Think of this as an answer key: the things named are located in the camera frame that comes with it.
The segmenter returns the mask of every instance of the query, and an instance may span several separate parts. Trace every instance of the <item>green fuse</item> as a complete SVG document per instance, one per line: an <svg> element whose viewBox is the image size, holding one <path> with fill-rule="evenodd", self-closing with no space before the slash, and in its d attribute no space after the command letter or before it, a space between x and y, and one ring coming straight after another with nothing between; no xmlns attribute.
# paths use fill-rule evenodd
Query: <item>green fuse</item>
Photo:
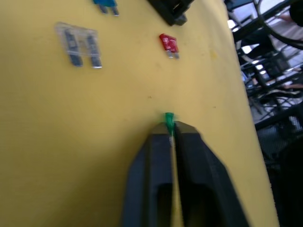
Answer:
<svg viewBox="0 0 303 227"><path fill-rule="evenodd" d="M170 136L173 136L175 127L174 113L165 113L165 123Z"/></svg>

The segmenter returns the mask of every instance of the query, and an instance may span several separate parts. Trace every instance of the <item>red fuse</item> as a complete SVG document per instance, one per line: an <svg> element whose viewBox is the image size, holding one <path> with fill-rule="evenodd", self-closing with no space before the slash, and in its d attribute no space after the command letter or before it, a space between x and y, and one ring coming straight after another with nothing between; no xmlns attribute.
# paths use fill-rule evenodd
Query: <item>red fuse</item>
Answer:
<svg viewBox="0 0 303 227"><path fill-rule="evenodd" d="M175 58L179 59L179 49L177 39L168 35L170 51L175 54Z"/></svg>
<svg viewBox="0 0 303 227"><path fill-rule="evenodd" d="M166 34L161 34L159 37L161 39L163 48L166 51L168 57L173 58L172 53L170 51L171 47L170 47L170 42L169 42L169 36Z"/></svg>

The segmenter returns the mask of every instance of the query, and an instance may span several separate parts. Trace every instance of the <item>black object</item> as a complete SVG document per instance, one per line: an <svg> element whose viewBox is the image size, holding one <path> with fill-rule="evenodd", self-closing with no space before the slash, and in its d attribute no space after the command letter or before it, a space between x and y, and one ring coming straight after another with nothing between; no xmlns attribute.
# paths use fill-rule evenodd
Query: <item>black object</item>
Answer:
<svg viewBox="0 0 303 227"><path fill-rule="evenodd" d="M227 10L233 11L234 9L252 3L252 0L225 0Z"/></svg>
<svg viewBox="0 0 303 227"><path fill-rule="evenodd" d="M303 103L255 125L281 226L303 226Z"/></svg>
<svg viewBox="0 0 303 227"><path fill-rule="evenodd" d="M185 226L194 221L195 226L248 227L224 165L197 130L176 122L175 143ZM170 226L172 185L169 134L162 123L130 167L122 226Z"/></svg>
<svg viewBox="0 0 303 227"><path fill-rule="evenodd" d="M77 67L83 66L82 58L79 55L75 54L79 52L79 47L77 45L75 36L68 29L65 29L64 35L65 35L67 48L68 48L68 55L70 57L71 63Z"/></svg>
<svg viewBox="0 0 303 227"><path fill-rule="evenodd" d="M148 0L170 26L187 22L184 14L194 0Z"/></svg>
<svg viewBox="0 0 303 227"><path fill-rule="evenodd" d="M290 68L290 65L282 52L272 56L263 63L264 70L270 78L275 79L283 74L283 72Z"/></svg>
<svg viewBox="0 0 303 227"><path fill-rule="evenodd" d="M289 9L290 17L298 26L303 27L303 1L293 3Z"/></svg>

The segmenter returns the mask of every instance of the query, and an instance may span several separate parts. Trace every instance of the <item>blue fuse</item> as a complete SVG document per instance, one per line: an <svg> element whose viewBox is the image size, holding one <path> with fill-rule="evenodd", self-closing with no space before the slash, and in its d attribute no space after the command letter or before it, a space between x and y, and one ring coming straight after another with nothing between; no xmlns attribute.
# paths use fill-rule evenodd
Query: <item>blue fuse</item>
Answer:
<svg viewBox="0 0 303 227"><path fill-rule="evenodd" d="M102 13L107 14L108 13L107 7L109 7L112 10L114 16L119 16L117 3L115 0L93 0L93 1L96 5L99 6Z"/></svg>

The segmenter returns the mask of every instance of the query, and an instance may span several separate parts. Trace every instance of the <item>cable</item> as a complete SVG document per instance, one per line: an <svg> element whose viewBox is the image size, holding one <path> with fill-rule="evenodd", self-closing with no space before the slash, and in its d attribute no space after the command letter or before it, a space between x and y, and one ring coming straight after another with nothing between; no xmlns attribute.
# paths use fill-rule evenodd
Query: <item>cable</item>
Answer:
<svg viewBox="0 0 303 227"><path fill-rule="evenodd" d="M299 50L303 50L303 45L298 45L298 44L303 44L303 41L301 40L294 40L294 39L289 39L289 38L286 38L286 37L283 37L281 35L279 35L277 32L275 32L272 28L270 28L266 22L265 22L265 19L263 17L263 15L260 13L260 7L261 7L261 4L262 4L262 1L263 0L259 0L259 2L257 2L257 0L253 0L253 3L254 3L254 6L256 8L256 11L257 11L257 15L258 15L258 18L259 18L259 21L260 23L263 25L263 27L273 36L275 37L276 39L280 40L281 42L289 45L289 46L292 46L294 48L297 48ZM289 3L292 4L292 3L295 3L295 2L298 2L298 0L289 0Z"/></svg>

